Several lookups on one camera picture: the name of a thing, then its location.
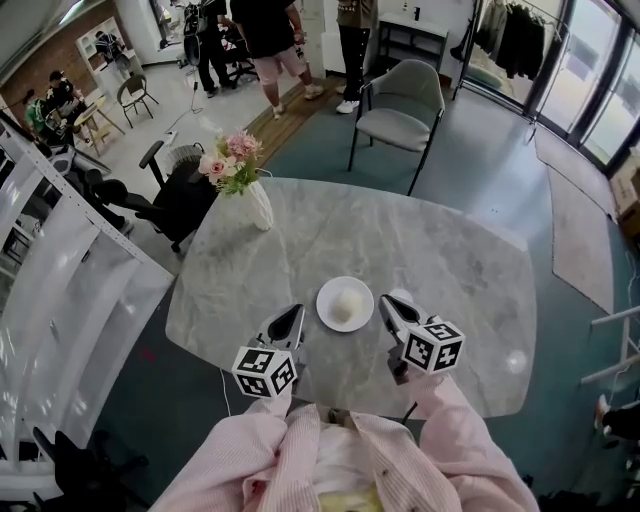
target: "small table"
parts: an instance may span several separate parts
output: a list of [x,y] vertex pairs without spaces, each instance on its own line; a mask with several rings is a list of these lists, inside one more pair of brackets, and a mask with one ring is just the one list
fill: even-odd
[[[104,105],[106,98],[104,96],[100,96],[95,103],[92,103],[87,107],[82,114],[78,116],[76,121],[73,123],[73,126],[82,126],[86,125],[87,130],[89,130],[89,137],[91,137],[91,142],[93,142],[93,147],[96,150],[96,155],[100,156],[100,151],[98,151],[98,139],[100,139],[104,143],[104,138],[109,135],[109,124],[113,126],[116,130],[118,130],[122,135],[124,135],[124,131],[120,128],[116,123],[114,123],[111,119],[109,119],[100,107]],[[100,114],[104,120],[109,123],[108,125],[103,126],[102,128],[98,128],[98,125],[93,118],[93,116],[98,113]]]
[[[387,31],[386,38],[383,37],[384,31]],[[391,39],[393,31],[408,34],[408,41],[400,41]],[[378,33],[378,58],[382,57],[387,61],[399,61],[403,58],[418,57],[421,60],[428,60],[436,64],[436,70],[440,71],[444,51],[447,46],[447,38],[449,31],[429,21],[415,21],[411,18],[401,16],[392,12],[387,12],[380,16],[380,31]],[[420,40],[427,40],[429,46],[416,43]],[[389,49],[395,48],[400,50],[405,56],[402,58],[394,58],[389,56]]]
[[527,251],[427,201],[318,181],[261,182],[273,207],[273,228],[259,231],[238,198],[216,200],[176,283],[166,327],[170,340],[230,370],[238,349],[265,319],[300,302],[307,312],[308,367],[297,395],[401,417],[411,400],[388,369],[394,342],[377,306],[352,333],[334,332],[318,318],[322,285],[350,275],[369,286],[376,302],[394,288],[408,290],[427,313],[467,335],[453,376],[480,414],[520,409],[536,343]]

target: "white sneaker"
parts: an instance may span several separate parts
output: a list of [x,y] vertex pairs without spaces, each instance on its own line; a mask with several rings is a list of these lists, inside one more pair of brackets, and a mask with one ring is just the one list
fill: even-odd
[[313,100],[320,96],[324,92],[324,87],[321,85],[308,85],[305,87],[304,99],[305,100]]
[[277,107],[273,107],[273,117],[275,117],[276,119],[280,119],[280,116],[284,114],[284,111],[285,107],[282,103],[280,103],[280,105],[278,105]]
[[343,101],[336,107],[336,112],[338,114],[351,114],[359,105],[359,101]]

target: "white plate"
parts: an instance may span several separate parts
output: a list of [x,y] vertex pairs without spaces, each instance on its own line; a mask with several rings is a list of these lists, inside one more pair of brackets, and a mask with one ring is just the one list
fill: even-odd
[[[350,288],[362,297],[362,310],[347,322],[342,323],[333,319],[331,306],[344,288]],[[320,288],[316,300],[316,309],[318,310],[320,320],[322,320],[327,327],[338,332],[352,332],[360,329],[360,327],[369,321],[371,315],[373,315],[374,307],[373,294],[371,290],[369,290],[369,287],[359,279],[349,276],[336,277],[331,281],[327,281],[325,285]]]

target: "pink sleeve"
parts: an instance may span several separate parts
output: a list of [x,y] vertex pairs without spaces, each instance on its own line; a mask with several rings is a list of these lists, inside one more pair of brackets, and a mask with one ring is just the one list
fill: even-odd
[[242,510],[242,482],[276,464],[287,431],[291,386],[220,421],[152,507],[152,512]]
[[538,510],[513,463],[451,377],[422,377],[410,386],[427,418],[420,449],[456,488],[464,512]]

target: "white vase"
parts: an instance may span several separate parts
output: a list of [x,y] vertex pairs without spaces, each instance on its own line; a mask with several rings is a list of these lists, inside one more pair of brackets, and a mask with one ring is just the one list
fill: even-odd
[[273,210],[267,193],[258,181],[254,181],[240,196],[244,208],[258,229],[268,231],[273,226]]

